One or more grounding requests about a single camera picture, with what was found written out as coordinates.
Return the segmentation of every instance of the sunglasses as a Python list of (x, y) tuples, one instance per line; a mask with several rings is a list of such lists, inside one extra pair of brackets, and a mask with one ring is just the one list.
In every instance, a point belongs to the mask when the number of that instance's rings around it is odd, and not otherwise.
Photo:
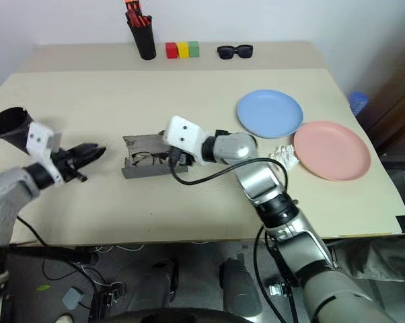
[(249, 59), (253, 52), (254, 47), (252, 45), (220, 46), (217, 48), (217, 53), (221, 59), (232, 59), (235, 53), (242, 59)]

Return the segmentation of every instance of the green block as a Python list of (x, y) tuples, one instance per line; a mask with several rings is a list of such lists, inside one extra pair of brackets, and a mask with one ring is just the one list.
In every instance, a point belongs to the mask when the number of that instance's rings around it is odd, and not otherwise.
[(189, 46), (189, 57), (199, 57), (200, 56), (200, 45), (198, 42), (188, 42)]

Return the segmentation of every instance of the silver robot arm segment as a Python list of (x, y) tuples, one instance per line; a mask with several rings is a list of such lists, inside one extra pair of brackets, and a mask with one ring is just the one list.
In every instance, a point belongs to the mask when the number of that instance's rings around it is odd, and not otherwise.
[[(190, 153), (195, 162), (233, 165), (258, 157), (249, 134), (209, 132), (174, 116), (163, 140)], [(270, 238), (304, 291), (309, 317), (321, 323), (393, 322), (346, 275), (334, 270), (331, 255), (267, 162), (244, 165), (235, 176)]]

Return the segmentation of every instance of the white tissue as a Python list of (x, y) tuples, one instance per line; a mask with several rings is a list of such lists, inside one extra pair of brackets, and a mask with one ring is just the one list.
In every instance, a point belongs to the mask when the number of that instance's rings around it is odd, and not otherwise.
[(287, 171), (292, 170), (295, 165), (299, 163), (299, 160), (295, 157), (294, 146), (278, 146), (274, 153), (270, 154), (270, 158), (282, 163)]

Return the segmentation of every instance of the table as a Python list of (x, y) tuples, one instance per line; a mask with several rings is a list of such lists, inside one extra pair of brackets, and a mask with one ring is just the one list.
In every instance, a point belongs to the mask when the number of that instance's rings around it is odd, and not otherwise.
[[(276, 89), (302, 106), (305, 122), (331, 120), (352, 129), (368, 145), (369, 172), (352, 182), (318, 178), (298, 165), (289, 173), (289, 194), (299, 200), (325, 238), (399, 234), (402, 200), (365, 132), (327, 70), (306, 42), (256, 43), (251, 59), (222, 61), (217, 44), (200, 44), (200, 58), (143, 61), (132, 44), (41, 46), (0, 87), (0, 111), (23, 106), (32, 117), (63, 131), (61, 146), (82, 142), (107, 146), (106, 154), (82, 169), (89, 180), (48, 188), (22, 210), (50, 244), (250, 239), (261, 222), (233, 174), (197, 186), (171, 176), (125, 180), (124, 135), (164, 129), (177, 114), (205, 129), (243, 131), (235, 109), (255, 89)], [(292, 137), (258, 138), (260, 157)], [(0, 141), (0, 171), (25, 166), (30, 158)], [(224, 166), (194, 166), (184, 179)], [(17, 223), (13, 242), (33, 240)]]

